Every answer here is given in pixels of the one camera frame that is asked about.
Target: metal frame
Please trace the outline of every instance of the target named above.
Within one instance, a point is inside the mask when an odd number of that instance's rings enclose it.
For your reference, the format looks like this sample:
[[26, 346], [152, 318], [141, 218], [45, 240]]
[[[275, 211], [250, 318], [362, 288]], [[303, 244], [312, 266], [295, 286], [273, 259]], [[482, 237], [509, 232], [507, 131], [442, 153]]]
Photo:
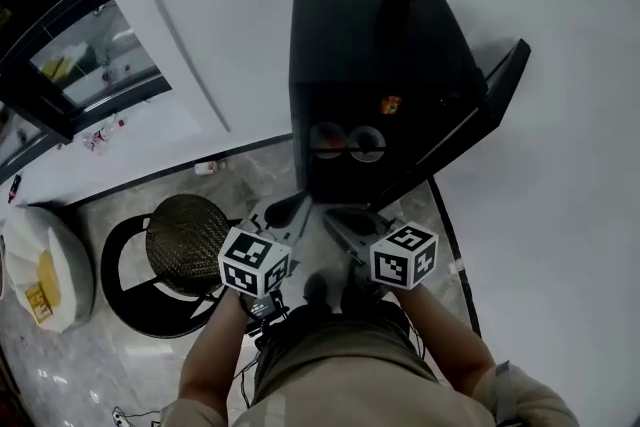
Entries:
[[0, 58], [0, 101], [41, 130], [41, 134], [0, 163], [0, 183], [51, 148], [70, 143], [81, 130], [171, 90], [160, 71], [154, 67], [122, 81], [108, 96], [77, 107], [60, 88], [31, 66], [29, 60], [41, 48], [108, 1], [60, 0]]

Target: person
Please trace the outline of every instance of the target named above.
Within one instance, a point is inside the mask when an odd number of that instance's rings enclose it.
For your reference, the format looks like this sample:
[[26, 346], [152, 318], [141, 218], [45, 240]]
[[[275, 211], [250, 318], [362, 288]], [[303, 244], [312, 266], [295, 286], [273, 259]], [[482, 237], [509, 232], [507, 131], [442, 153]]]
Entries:
[[[308, 304], [263, 336], [251, 407], [238, 426], [575, 426], [563, 400], [487, 346], [422, 285], [392, 289], [402, 308], [345, 288], [341, 314], [319, 275]], [[228, 289], [187, 355], [164, 427], [227, 425], [227, 395], [251, 298]], [[449, 381], [442, 386], [409, 340], [409, 319]]]

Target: khaki shirt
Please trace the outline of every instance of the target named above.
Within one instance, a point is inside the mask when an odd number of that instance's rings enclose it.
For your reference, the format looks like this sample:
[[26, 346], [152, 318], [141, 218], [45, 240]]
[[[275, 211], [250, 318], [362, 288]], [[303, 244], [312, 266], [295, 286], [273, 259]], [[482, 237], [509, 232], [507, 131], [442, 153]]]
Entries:
[[[518, 417], [531, 427], [577, 426], [558, 395], [516, 366], [509, 369]], [[291, 375], [253, 405], [237, 427], [491, 427], [495, 371], [478, 382], [473, 398], [406, 368], [370, 357], [331, 357]], [[213, 409], [179, 399], [162, 412], [165, 427], [225, 427]]]

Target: black round stool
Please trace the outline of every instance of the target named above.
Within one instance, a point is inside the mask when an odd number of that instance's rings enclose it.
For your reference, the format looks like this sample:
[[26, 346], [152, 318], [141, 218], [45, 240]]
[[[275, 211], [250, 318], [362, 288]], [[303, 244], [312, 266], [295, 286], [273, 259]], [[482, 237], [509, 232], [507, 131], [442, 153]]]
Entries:
[[[228, 221], [209, 200], [193, 194], [172, 196], [152, 214], [122, 221], [109, 233], [100, 263], [102, 290], [109, 306], [125, 324], [148, 336], [176, 338], [199, 329], [221, 297], [213, 296], [222, 285], [218, 252], [230, 226], [237, 223]], [[118, 272], [122, 249], [143, 231], [147, 258], [156, 276], [123, 290]], [[157, 283], [197, 299], [178, 299], [156, 287]], [[205, 301], [211, 305], [194, 316]]]

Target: black baseboard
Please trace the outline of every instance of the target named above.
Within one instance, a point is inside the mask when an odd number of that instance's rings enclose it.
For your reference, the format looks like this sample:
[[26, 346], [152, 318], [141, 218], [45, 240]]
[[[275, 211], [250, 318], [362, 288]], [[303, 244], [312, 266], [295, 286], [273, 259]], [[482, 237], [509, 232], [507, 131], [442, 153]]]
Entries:
[[[451, 246], [451, 252], [453, 253], [453, 258], [457, 260], [462, 259], [462, 255], [460, 254], [460, 246], [458, 245], [458, 239], [456, 238], [456, 233], [453, 230], [453, 224], [451, 223], [451, 218], [449, 217], [449, 213], [444, 206], [444, 201], [442, 199], [442, 194], [440, 194], [440, 189], [438, 188], [438, 184], [433, 176], [427, 179], [427, 183], [429, 187], [431, 187], [431, 193], [433, 194], [433, 199], [436, 202], [436, 206], [438, 207], [438, 212], [440, 213], [440, 218], [442, 219], [442, 224], [444, 224], [444, 231], [447, 234], [447, 238], [449, 239], [449, 245]], [[471, 285], [469, 284], [469, 279], [467, 277], [467, 271], [464, 267], [458, 270], [458, 277], [460, 278], [460, 284], [462, 285], [462, 292], [464, 294], [464, 300], [467, 303], [467, 311], [469, 312], [469, 320], [471, 322], [471, 328], [473, 332], [477, 334], [480, 338], [482, 335], [480, 333], [480, 322], [478, 321], [478, 312], [476, 311], [475, 304], [473, 303], [473, 294], [471, 293]]]

